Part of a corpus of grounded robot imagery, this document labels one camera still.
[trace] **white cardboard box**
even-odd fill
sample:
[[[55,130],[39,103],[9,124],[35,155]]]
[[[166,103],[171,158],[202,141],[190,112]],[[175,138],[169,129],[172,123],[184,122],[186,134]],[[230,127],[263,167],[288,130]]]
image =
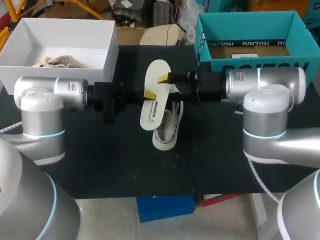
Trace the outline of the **white cardboard box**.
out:
[[[91,66],[32,67],[46,57],[71,55]],[[118,56],[114,21],[22,18],[0,53],[0,81],[10,95],[21,77],[58,77],[110,82]]]

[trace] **white speck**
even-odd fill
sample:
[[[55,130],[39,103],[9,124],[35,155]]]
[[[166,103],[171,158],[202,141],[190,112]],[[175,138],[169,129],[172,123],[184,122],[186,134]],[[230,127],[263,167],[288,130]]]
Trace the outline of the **white speck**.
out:
[[[244,113],[242,111],[234,111],[235,114],[243,115]]]

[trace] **black tabletop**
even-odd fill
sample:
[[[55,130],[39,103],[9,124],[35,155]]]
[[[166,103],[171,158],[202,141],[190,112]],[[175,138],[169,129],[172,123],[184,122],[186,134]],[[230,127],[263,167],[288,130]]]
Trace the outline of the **black tabletop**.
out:
[[[142,89],[149,64],[171,71],[197,68],[193,46],[119,46],[114,81]],[[289,113],[289,128],[320,127],[320,99],[309,86]],[[76,199],[187,194],[262,193],[242,147],[243,116],[230,103],[185,103],[176,146],[157,150],[140,127],[141,106],[129,105],[114,125],[94,111],[66,111],[65,157],[42,167]],[[0,95],[0,129],[21,120],[13,96]],[[254,164],[271,192],[285,192],[315,171],[297,165]]]

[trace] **red object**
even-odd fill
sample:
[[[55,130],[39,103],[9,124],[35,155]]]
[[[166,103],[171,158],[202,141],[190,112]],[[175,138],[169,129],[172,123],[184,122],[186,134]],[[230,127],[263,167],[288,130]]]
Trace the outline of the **red object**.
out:
[[[11,17],[10,17],[10,14],[8,12],[5,15],[3,15],[2,17],[0,17],[0,30],[1,31],[3,29],[5,29],[5,27],[8,25],[10,20],[11,20]]]
[[[206,207],[206,206],[209,206],[209,205],[212,205],[212,204],[220,203],[220,202],[223,202],[225,200],[241,196],[241,195],[242,194],[226,194],[226,195],[223,194],[221,196],[216,196],[216,197],[213,197],[213,198],[210,198],[210,199],[207,199],[207,200],[203,200],[203,196],[199,195],[199,201],[202,204],[202,206]]]

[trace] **teal cardboard box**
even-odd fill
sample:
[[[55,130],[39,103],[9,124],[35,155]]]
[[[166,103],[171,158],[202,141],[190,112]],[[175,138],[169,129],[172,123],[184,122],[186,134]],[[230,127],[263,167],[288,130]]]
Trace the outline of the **teal cardboard box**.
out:
[[[283,46],[288,55],[211,58],[209,47]],[[307,86],[320,64],[320,48],[295,11],[217,12],[199,14],[194,44],[199,62],[210,62],[212,71],[230,69],[301,67]]]
[[[235,7],[239,7],[244,0],[196,0],[204,6],[206,13],[227,13]]]
[[[320,26],[320,0],[310,0],[304,13],[303,22],[308,29]]]

